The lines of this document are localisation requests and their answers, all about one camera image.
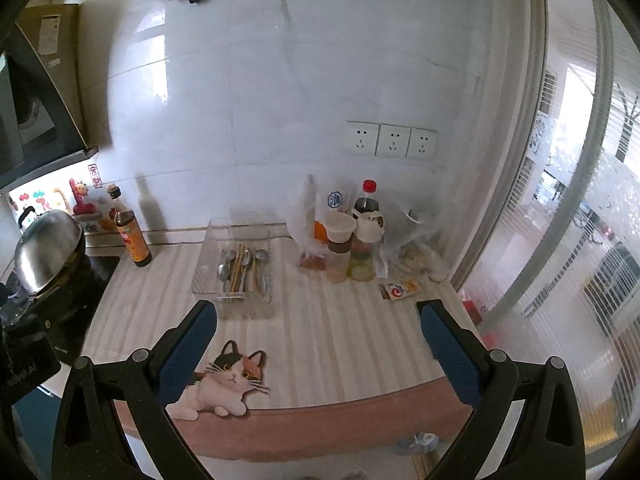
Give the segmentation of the steel spoon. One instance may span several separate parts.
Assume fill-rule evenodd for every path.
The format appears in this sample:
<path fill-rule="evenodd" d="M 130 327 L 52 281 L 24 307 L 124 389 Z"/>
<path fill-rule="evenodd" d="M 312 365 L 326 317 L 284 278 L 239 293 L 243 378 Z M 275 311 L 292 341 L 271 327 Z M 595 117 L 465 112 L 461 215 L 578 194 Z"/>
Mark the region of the steel spoon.
<path fill-rule="evenodd" d="M 256 289 L 258 292 L 265 296 L 268 292 L 268 281 L 266 277 L 266 264 L 269 261 L 269 252 L 265 249 L 257 249 L 255 252 L 256 260 Z"/>
<path fill-rule="evenodd" d="M 227 250 L 222 257 L 222 262 L 227 261 L 229 263 L 230 269 L 232 271 L 232 266 L 235 260 L 236 252 L 234 249 Z"/>
<path fill-rule="evenodd" d="M 250 267 L 252 266 L 252 263 L 253 263 L 253 252 L 247 249 L 244 252 L 244 255 L 241 261 L 241 278 L 240 278 L 240 287 L 239 287 L 240 292 L 246 291 L 246 276 L 248 271 L 250 270 Z"/>
<path fill-rule="evenodd" d="M 217 278 L 219 281 L 221 281 L 221 287 L 222 287 L 222 291 L 226 292 L 227 291 L 227 285 L 228 285 L 228 281 L 229 281 L 229 276 L 230 276 L 230 266 L 229 263 L 227 261 L 221 263 L 218 266 L 217 269 Z"/>

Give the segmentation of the wooden chopstick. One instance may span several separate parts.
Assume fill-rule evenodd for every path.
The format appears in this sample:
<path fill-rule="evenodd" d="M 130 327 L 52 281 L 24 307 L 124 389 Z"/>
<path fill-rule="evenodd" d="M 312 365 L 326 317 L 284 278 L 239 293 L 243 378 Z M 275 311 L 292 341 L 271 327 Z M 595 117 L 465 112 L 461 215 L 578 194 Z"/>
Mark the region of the wooden chopstick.
<path fill-rule="evenodd" d="M 250 267 L 247 274 L 247 290 L 249 292 L 257 292 L 257 260 L 255 256 L 255 249 L 250 248 Z"/>
<path fill-rule="evenodd" d="M 245 249 L 245 246 L 243 244 L 239 244 L 238 250 L 236 251 L 235 260 L 232 266 L 230 292 L 236 292 L 238 290 L 238 283 L 239 283 L 240 273 L 241 273 L 241 261 L 244 254 L 244 249 Z"/>

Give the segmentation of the steel wok lid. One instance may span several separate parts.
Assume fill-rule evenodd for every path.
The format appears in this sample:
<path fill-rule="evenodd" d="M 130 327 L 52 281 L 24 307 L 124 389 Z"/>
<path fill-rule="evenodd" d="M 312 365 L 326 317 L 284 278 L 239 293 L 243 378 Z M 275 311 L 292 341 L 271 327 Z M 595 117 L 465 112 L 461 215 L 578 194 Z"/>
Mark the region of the steel wok lid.
<path fill-rule="evenodd" d="M 45 290 L 86 249 L 85 233 L 67 212 L 40 214 L 23 232 L 14 250 L 14 272 L 31 295 Z"/>

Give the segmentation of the clear plastic organizer bin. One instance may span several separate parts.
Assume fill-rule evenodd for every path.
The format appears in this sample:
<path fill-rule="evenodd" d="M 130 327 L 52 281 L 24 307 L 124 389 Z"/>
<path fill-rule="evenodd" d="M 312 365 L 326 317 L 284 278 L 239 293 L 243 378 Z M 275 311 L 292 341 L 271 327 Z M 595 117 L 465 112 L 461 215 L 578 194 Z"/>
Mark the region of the clear plastic organizer bin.
<path fill-rule="evenodd" d="M 198 300 L 211 302 L 225 321 L 273 316 L 271 237 L 265 224 L 211 223 L 192 278 Z"/>

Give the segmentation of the striped cat table cloth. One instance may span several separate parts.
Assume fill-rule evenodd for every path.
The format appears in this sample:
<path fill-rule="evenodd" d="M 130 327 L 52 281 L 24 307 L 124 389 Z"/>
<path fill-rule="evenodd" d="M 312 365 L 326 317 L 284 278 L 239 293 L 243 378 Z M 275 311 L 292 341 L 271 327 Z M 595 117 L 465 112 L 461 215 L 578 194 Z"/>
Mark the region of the striped cat table cloth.
<path fill-rule="evenodd" d="M 201 244 L 156 246 L 144 268 L 120 259 L 88 329 L 82 353 L 95 363 L 149 348 L 194 306 Z M 213 413 L 176 425 L 201 456 L 288 462 L 358 452 L 427 432 L 449 440 L 471 409 L 447 382 L 423 338 L 416 302 L 440 299 L 457 322 L 473 323 L 448 282 L 422 281 L 414 297 L 382 299 L 375 282 L 329 283 L 300 270 L 292 240 L 271 243 L 268 318 L 222 318 L 201 370 L 233 339 L 267 353 L 270 393 L 246 397 L 247 415 Z"/>

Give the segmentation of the crumpled plastic bag right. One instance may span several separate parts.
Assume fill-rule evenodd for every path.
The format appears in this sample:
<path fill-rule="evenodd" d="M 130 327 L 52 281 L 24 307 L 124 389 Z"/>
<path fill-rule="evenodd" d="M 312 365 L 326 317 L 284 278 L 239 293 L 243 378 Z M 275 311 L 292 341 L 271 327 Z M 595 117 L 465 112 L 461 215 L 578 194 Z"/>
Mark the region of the crumpled plastic bag right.
<path fill-rule="evenodd" d="M 389 198 L 383 204 L 385 233 L 381 258 L 388 273 L 426 276 L 434 283 L 449 278 L 450 267 L 436 250 L 442 222 L 439 215 L 411 207 L 405 200 Z"/>

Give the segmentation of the soy sauce bottle orange label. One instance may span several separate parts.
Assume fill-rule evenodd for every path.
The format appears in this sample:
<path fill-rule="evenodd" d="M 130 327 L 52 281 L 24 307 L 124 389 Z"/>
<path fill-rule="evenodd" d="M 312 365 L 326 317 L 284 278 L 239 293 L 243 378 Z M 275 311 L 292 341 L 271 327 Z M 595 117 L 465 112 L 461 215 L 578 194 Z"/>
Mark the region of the soy sauce bottle orange label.
<path fill-rule="evenodd" d="M 116 184 L 107 188 L 115 208 L 114 221 L 129 255 L 136 266 L 147 266 L 152 261 L 152 252 L 142 234 L 134 211 L 122 199 L 122 191 Z"/>

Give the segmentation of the oil bottle white lid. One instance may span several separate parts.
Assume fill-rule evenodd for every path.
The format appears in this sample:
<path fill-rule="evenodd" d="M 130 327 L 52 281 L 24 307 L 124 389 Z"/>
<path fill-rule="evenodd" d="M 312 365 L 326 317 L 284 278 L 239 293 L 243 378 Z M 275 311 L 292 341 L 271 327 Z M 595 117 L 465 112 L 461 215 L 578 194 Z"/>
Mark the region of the oil bottle white lid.
<path fill-rule="evenodd" d="M 384 219 L 379 211 L 352 210 L 356 230 L 350 248 L 347 275 L 354 281 L 368 282 L 375 278 L 375 259 L 384 236 Z"/>

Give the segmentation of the dark bottle red cap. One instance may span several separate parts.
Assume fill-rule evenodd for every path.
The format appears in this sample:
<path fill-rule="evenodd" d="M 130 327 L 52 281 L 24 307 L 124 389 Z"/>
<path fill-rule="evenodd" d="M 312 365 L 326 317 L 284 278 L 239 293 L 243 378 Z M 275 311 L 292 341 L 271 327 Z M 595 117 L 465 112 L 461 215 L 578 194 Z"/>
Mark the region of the dark bottle red cap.
<path fill-rule="evenodd" d="M 374 220 L 382 228 L 384 226 L 384 218 L 375 195 L 377 189 L 378 184 L 375 180 L 367 179 L 362 182 L 362 193 L 356 199 L 354 208 L 352 208 L 352 216 L 355 219 Z"/>

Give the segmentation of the jar with cream lid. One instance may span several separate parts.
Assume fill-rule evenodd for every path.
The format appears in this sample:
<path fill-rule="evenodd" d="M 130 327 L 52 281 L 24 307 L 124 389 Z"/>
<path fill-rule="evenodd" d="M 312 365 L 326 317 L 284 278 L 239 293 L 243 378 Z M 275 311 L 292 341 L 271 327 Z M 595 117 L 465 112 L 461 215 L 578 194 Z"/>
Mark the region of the jar with cream lid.
<path fill-rule="evenodd" d="M 357 222 L 351 214 L 332 211 L 326 215 L 326 237 L 329 257 L 326 263 L 326 277 L 332 283 L 344 282 L 347 278 L 352 236 Z"/>

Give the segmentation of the clear plastic bag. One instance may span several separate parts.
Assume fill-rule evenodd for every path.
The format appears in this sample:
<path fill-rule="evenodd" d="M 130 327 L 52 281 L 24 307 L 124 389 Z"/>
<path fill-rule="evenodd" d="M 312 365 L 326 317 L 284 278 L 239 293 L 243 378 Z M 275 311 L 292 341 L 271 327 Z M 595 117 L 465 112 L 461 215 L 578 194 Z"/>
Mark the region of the clear plastic bag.
<path fill-rule="evenodd" d="M 285 223 L 299 251 L 298 266 L 307 271 L 325 271 L 328 248 L 314 237 L 317 185 L 311 174 L 302 177 L 291 193 Z"/>

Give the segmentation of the colourful wall stickers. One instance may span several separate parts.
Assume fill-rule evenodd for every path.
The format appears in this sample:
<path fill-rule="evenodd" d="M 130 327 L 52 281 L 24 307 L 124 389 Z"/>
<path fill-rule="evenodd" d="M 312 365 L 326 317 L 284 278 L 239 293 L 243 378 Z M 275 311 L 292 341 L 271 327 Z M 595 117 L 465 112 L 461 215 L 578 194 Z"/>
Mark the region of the colourful wall stickers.
<path fill-rule="evenodd" d="M 35 209 L 22 223 L 27 228 L 49 210 L 69 214 L 86 234 L 116 233 L 115 209 L 108 183 L 93 159 L 78 162 L 31 180 L 8 192 L 15 220 L 28 207 Z"/>

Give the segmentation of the right wall socket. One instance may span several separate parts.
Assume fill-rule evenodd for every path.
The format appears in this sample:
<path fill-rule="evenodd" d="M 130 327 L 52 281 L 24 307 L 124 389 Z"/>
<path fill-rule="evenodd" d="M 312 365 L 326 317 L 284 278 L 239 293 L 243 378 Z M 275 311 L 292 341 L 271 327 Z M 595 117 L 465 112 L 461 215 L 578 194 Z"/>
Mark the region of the right wall socket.
<path fill-rule="evenodd" d="M 407 157 L 416 160 L 430 159 L 435 153 L 438 133 L 433 129 L 412 128 Z"/>

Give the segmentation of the middle wall socket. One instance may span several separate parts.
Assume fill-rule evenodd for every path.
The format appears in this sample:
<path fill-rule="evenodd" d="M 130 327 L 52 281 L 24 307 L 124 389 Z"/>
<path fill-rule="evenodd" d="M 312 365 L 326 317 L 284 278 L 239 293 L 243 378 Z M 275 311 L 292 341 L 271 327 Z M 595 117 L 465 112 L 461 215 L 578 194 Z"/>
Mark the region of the middle wall socket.
<path fill-rule="evenodd" d="M 411 129 L 408 127 L 380 125 L 375 155 L 387 158 L 405 158 L 410 134 Z"/>

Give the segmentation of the left wall socket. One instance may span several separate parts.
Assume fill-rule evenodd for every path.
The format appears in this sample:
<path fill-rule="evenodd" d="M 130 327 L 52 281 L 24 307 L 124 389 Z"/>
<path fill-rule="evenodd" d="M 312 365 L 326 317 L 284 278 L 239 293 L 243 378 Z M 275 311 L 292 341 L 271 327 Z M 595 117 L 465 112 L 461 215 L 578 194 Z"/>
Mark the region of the left wall socket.
<path fill-rule="evenodd" d="M 370 122 L 346 122 L 343 138 L 344 150 L 348 154 L 373 156 L 378 146 L 380 126 Z"/>

